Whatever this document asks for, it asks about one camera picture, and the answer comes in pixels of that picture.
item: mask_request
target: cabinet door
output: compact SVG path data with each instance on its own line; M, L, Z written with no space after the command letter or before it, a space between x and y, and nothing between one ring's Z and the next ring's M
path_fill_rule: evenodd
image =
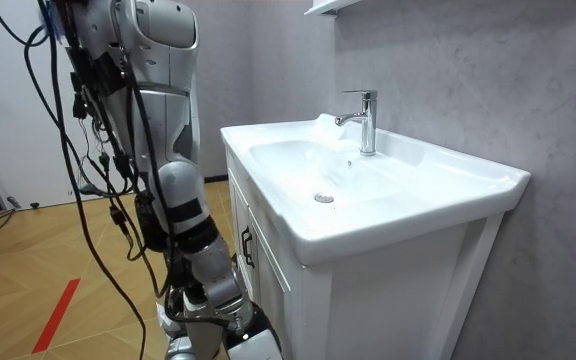
M284 360L291 360L291 303L290 286L284 276L268 242L258 226L254 227L257 234L259 277L259 306L264 310L281 342L281 353Z
M248 215L248 204L241 195L239 186L236 181L233 181L234 194L231 194L231 201L234 203L235 212L233 217L233 226L235 227L235 249L237 252L237 264L241 270L241 275L246 283L248 295L253 301L257 300L257 292L255 291L257 285L257 270L255 262L257 261L257 253L255 246L255 236Z

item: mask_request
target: sink basin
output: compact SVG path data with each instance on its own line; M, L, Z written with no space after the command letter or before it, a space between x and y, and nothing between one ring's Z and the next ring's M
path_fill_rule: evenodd
M383 198L396 191L391 186L394 179L377 171L373 161L358 157L353 143L340 145L331 148L318 142L292 140L255 145L250 154L281 188L286 200L300 206L326 208L315 200L317 194L329 197L328 201L334 202L330 206L337 208Z
M377 154L364 157L361 125L338 127L327 114L221 131L273 221L292 233L304 265L502 214L516 206L530 178L384 130L377 130ZM332 202L317 201L317 194Z

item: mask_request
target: red line on floor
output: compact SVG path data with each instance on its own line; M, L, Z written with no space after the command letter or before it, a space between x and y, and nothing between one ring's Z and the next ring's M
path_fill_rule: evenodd
M44 331L39 336L35 348L32 349L32 354L48 349L50 341L52 340L52 337L55 336L57 327L59 326L61 319L64 317L66 309L68 309L68 304L70 304L70 300L72 300L73 295L75 295L75 290L77 290L77 285L79 285L80 280L81 279L70 280L68 285L66 285L66 289L64 290L64 293L61 294L61 298L59 299L57 306L55 306L55 310L52 311L52 315L50 315L50 319L48 319Z

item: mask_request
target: wooden floor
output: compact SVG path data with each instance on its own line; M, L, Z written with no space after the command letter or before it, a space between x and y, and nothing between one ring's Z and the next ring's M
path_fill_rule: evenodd
M234 252L228 183L206 185L220 232ZM134 216L132 197L124 204ZM128 262L128 244L108 215L108 201L85 203L93 241L107 267L146 319L144 359L163 360L167 347L155 318L155 297L142 261ZM161 257L148 253L164 279ZM81 279L46 351L32 354L69 281ZM141 331L123 299L92 259L73 204L21 211L0 231L0 360L138 359ZM225 359L223 352L218 359Z

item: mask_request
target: black handle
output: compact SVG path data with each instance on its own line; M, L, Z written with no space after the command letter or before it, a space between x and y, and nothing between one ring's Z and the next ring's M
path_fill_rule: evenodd
M244 249L244 258L246 258L246 264L255 268L255 262L252 261L252 255L248 251L248 243L252 240L252 234L250 233L250 228L246 226L246 230L241 232L241 247Z

